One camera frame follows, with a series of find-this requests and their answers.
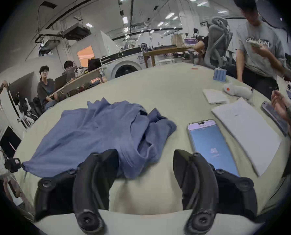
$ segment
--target man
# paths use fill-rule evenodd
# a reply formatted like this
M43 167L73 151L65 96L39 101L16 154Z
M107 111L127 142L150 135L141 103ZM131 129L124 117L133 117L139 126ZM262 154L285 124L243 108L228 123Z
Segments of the man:
M75 71L73 69L73 66L74 66L74 63L72 61L70 61L70 60L67 60L64 63L65 72L63 73L63 75L64 74L67 74L67 76L66 76L66 82L69 82L69 81L74 80Z
M253 87L268 99L278 88L277 71L285 71L285 54L276 33L258 17L255 0L234 0L247 22L237 29L236 67L226 67L227 75ZM260 43L252 47L249 40Z
M40 82L38 83L38 96L42 105L42 110L47 111L49 108L53 107L56 103L58 103L58 96L54 93L55 83L51 78L47 78L49 74L49 67L42 66L40 68Z
M3 88L7 87L7 82L3 81L0 86L0 94ZM9 127L9 122L5 113L0 108L0 146L8 158L12 158L21 140Z

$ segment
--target woman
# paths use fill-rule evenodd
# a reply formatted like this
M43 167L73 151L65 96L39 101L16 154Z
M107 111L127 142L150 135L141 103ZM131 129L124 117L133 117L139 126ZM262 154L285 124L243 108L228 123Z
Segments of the woman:
M42 105L42 110L47 111L49 108L53 107L58 103L58 96L54 93L55 83L51 78L47 78L49 73L48 66L42 66L40 68L40 82L38 84L38 96Z

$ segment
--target wooden table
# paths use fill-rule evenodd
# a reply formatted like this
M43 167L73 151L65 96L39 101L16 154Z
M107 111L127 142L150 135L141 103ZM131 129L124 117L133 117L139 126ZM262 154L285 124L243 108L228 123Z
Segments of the wooden table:
M152 66L155 66L155 59L154 56L161 55L161 54L167 54L167 53L174 53L174 52L185 52L188 51L188 49L193 48L192 46L186 46L186 47L172 47L172 48L163 48L163 49L155 49L150 50L145 53L143 53L144 60L145 60L145 66L148 68L148 58L151 57ZM193 63L193 53L190 54L190 59L192 59Z
M72 80L68 84L65 84L63 87L61 87L60 89L58 89L54 93L62 92L65 95L67 95L68 92L78 88L79 86L82 86L83 84L85 84L87 82L90 82L91 80L93 80L95 78L99 78L101 80L101 83L104 83L102 76L101 76L101 73L100 73L101 68L102 67L97 68L97 69L92 70L92 71L89 71L88 73L85 73L80 77L77 77L76 79Z
M88 101L93 103L104 97L111 104L123 100L138 103L147 112L157 108L163 116L177 125L177 130L167 139L158 163L147 167L145 172L134 180L115 180L110 190L109 210L139 215L178 212L182 211L183 206L182 191L173 173L174 150L183 149L192 153L187 125L214 119L225 137L240 176L249 177L254 182L258 213L260 213L282 177L289 155L290 138L284 137L273 120L262 111L261 104L265 100L269 102L269 99L254 90L252 98L254 108L282 138L271 164L258 178L240 144L212 114L211 110L216 105L208 104L202 93L203 89L222 90L223 83L213 80L213 75L214 70L203 66L176 63L152 67L112 79L67 98L47 110L26 133L14 157L19 158L21 162L30 160L43 137L59 121L62 112L87 108ZM227 76L227 80L233 82L234 85L249 88L232 77ZM280 92L288 99L285 81L277 82ZM226 96L231 103L238 99L235 96ZM40 178L31 173L26 174L23 169L14 175L26 198L33 204Z

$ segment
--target air conditioning unit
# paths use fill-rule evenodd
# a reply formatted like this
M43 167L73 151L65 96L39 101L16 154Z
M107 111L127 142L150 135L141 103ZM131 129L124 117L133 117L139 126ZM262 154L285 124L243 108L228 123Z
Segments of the air conditioning unit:
M80 39L88 36L91 34L91 31L80 25L79 23L71 26L70 28L66 29L63 32L63 38L66 38L67 40L77 40L79 41Z

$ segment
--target office chair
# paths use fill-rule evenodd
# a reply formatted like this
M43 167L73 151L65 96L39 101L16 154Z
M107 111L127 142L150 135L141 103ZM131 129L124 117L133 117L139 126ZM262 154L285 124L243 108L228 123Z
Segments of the office chair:
M226 51L233 37L233 33L227 23L227 20L220 17L214 17L209 22L208 29L208 48L204 57L204 65L215 69L225 65L231 65L233 52L229 52L229 61L226 59Z

